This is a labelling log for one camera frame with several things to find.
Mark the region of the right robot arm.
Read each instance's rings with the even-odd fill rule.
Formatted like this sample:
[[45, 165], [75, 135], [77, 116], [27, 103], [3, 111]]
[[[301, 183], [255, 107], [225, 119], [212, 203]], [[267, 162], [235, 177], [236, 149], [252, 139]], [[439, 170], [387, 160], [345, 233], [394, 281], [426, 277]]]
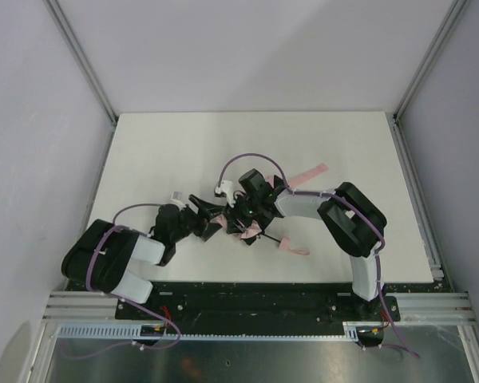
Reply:
[[372, 302], [382, 290], [377, 253], [385, 246], [386, 217], [352, 183], [333, 192], [298, 191], [284, 177], [272, 181], [252, 169], [240, 177], [242, 190], [220, 179], [215, 194], [227, 204], [223, 216], [227, 233], [253, 243], [274, 219], [303, 217], [324, 222], [338, 247], [350, 257], [354, 296]]

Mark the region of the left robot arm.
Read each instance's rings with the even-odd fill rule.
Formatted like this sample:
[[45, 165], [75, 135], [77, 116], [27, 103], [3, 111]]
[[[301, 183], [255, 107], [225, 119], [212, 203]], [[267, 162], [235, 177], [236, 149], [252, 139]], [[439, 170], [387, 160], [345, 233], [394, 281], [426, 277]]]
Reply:
[[176, 253], [176, 244], [194, 235], [207, 241], [221, 226], [213, 219], [222, 215], [224, 206], [189, 196], [192, 207], [178, 203], [158, 204], [154, 225], [148, 232], [103, 219], [94, 220], [71, 247], [61, 264], [68, 280], [120, 299], [145, 303], [152, 283], [129, 270], [132, 261], [164, 267]]

